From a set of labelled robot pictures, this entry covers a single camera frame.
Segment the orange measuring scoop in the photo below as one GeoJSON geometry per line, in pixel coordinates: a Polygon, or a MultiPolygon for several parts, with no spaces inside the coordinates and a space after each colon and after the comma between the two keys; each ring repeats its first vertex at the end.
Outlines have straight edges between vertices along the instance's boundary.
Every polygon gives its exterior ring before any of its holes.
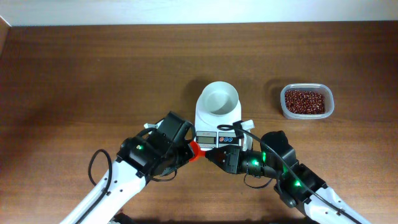
{"type": "Polygon", "coordinates": [[[201,157],[205,157],[206,152],[201,150],[197,142],[191,141],[189,145],[193,151],[193,157],[189,160],[190,162],[196,161],[201,157]]]}

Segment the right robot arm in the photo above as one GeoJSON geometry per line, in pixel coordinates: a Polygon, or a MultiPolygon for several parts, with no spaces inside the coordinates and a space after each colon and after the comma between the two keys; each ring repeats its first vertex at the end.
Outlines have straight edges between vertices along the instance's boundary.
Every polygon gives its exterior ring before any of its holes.
{"type": "Polygon", "coordinates": [[[322,224],[369,223],[316,173],[296,158],[295,149],[283,131],[259,139],[261,151],[244,151],[226,145],[205,152],[205,157],[229,174],[276,180],[274,190],[289,208],[296,208],[322,224]]]}

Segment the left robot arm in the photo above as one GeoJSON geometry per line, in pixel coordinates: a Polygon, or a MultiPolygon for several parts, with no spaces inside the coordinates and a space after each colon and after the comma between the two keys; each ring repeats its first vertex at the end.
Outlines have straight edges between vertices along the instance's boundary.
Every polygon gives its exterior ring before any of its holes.
{"type": "Polygon", "coordinates": [[[108,170],[63,223],[109,223],[119,210],[149,182],[168,182],[193,159],[194,125],[169,112],[156,124],[145,124],[136,136],[120,146],[108,170]]]}

